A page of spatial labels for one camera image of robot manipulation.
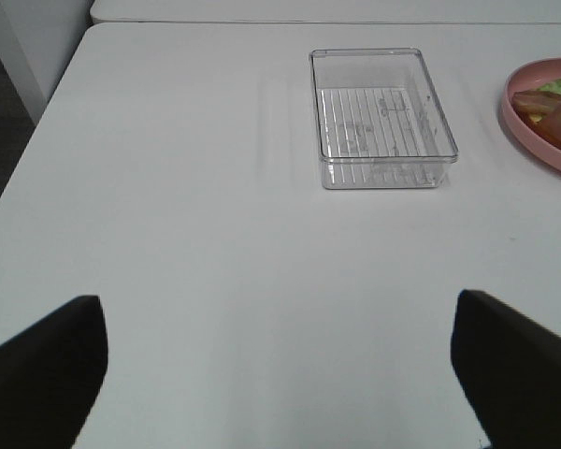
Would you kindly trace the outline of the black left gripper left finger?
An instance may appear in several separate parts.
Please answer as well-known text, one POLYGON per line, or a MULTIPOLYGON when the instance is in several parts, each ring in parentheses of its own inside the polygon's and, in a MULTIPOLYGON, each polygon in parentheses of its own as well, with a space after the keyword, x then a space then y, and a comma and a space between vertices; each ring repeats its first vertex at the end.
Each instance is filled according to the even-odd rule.
POLYGON ((108 369, 99 297, 76 297, 0 345, 0 448, 72 447, 108 369))

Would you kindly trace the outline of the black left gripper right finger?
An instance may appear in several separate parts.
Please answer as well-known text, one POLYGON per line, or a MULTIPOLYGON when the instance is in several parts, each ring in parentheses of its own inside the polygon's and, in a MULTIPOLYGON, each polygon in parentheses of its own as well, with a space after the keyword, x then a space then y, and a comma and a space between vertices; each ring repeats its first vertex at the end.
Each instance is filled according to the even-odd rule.
POLYGON ((561 448, 561 337, 499 299, 464 290, 450 357, 493 448, 561 448))

